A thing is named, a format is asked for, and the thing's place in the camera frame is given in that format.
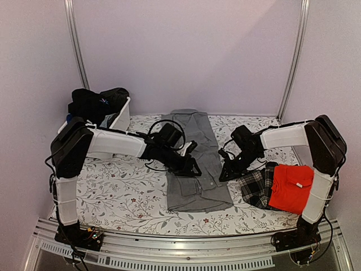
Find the black garment with logo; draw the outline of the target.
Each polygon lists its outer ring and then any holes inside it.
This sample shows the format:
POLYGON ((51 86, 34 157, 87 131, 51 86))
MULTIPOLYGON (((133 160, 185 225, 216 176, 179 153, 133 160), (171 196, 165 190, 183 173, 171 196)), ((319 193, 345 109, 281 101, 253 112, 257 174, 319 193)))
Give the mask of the black garment with logo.
POLYGON ((112 114, 112 110, 103 95, 82 88, 72 91, 68 113, 72 117, 81 117, 99 125, 107 115, 112 114))

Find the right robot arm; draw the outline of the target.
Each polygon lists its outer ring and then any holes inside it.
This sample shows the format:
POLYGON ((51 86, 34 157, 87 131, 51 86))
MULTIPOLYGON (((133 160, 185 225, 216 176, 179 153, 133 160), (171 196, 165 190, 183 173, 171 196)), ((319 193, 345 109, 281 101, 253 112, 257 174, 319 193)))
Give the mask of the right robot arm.
POLYGON ((298 214, 301 226, 291 239, 296 246, 304 246, 313 238, 313 229, 338 188, 338 173, 346 160, 347 145, 333 122, 320 115, 255 133, 242 125, 231 133, 231 141, 240 153, 219 149, 224 159, 219 180, 238 179, 243 200, 252 206, 298 214), (264 158, 265 151, 292 146, 309 148, 311 168, 266 162, 264 169, 248 169, 255 160, 264 158))

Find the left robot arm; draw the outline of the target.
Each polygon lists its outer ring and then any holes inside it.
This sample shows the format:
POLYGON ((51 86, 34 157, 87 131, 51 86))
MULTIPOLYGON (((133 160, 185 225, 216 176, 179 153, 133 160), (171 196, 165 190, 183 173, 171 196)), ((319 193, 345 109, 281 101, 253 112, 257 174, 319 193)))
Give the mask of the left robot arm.
POLYGON ((202 174, 191 152, 195 141, 185 141, 183 128, 173 120, 162 120, 158 132, 130 133, 122 130, 97 127, 73 117, 51 142, 51 161, 55 181, 54 202, 62 236, 72 245, 80 244, 84 234, 78 228, 77 180, 86 157, 90 153, 121 154, 142 160, 156 160, 176 176, 198 177, 202 174))

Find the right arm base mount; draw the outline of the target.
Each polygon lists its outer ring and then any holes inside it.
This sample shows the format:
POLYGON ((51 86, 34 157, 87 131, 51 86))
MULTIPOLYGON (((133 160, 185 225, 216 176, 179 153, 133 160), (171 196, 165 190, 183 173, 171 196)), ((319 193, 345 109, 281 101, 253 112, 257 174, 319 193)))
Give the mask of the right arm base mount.
POLYGON ((271 244, 276 251, 289 251, 290 259, 297 265, 310 264, 319 248, 320 241, 318 229, 310 234, 303 229, 280 231, 271 237, 271 244))

